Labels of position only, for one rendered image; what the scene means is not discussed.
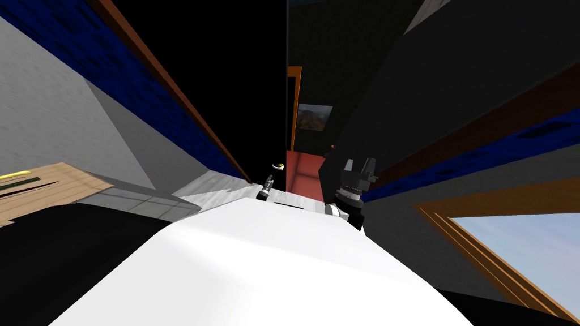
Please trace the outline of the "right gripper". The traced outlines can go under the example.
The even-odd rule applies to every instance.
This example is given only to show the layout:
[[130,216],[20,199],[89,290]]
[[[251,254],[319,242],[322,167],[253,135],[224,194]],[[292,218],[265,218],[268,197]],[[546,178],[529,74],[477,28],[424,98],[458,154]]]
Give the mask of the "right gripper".
[[348,159],[340,174],[340,182],[359,191],[368,191],[371,183],[376,183],[376,159],[367,158],[362,171],[352,171],[353,159]]

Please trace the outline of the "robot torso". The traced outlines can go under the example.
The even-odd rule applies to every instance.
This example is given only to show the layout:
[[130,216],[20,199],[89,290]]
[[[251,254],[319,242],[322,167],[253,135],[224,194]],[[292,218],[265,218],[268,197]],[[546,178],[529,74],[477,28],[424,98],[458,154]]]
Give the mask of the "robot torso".
[[160,230],[50,326],[472,326],[340,217],[240,199]]

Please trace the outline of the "light wooden table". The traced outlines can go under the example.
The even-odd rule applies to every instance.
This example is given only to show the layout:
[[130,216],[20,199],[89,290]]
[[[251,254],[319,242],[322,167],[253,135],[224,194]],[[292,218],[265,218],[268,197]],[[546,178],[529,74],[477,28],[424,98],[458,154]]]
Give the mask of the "light wooden table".
[[55,205],[66,205],[113,187],[67,163],[0,175],[0,228]]

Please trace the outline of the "landscape picture on wall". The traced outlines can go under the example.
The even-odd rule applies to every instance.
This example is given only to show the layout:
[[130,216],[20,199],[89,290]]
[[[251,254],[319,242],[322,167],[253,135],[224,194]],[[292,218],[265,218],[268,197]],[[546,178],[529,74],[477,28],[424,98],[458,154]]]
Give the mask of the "landscape picture on wall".
[[323,131],[333,106],[299,104],[296,127],[303,130]]

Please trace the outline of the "window with brown frame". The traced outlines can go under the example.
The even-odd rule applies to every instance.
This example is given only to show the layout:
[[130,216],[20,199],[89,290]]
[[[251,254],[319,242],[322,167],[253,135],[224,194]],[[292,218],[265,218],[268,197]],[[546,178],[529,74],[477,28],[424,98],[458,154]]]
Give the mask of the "window with brown frame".
[[580,326],[580,177],[414,208],[510,303]]

